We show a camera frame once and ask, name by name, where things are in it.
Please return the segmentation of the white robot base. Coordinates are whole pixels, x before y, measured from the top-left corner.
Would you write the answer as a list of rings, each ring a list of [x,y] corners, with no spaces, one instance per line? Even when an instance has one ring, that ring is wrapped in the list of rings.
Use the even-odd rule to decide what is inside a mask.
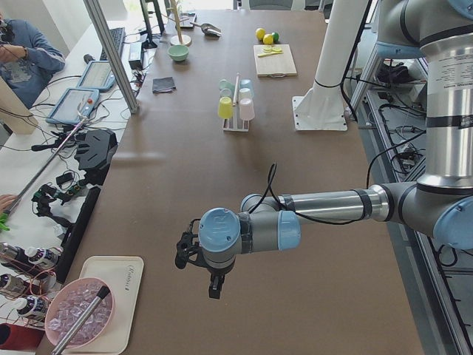
[[[313,86],[305,95],[293,97],[296,130],[347,130],[342,81],[370,6],[371,2],[367,0],[333,2]]]

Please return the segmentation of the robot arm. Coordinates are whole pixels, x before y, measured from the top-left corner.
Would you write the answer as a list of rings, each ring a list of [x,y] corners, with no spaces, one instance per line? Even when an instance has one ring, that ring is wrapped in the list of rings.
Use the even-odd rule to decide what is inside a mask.
[[[220,297],[238,254],[294,249],[303,223],[392,221],[456,249],[472,247],[472,3],[383,1],[378,47],[388,58],[428,62],[424,173],[342,192],[266,189],[248,195],[239,213],[207,211],[177,242],[175,264],[208,270],[211,298]]]

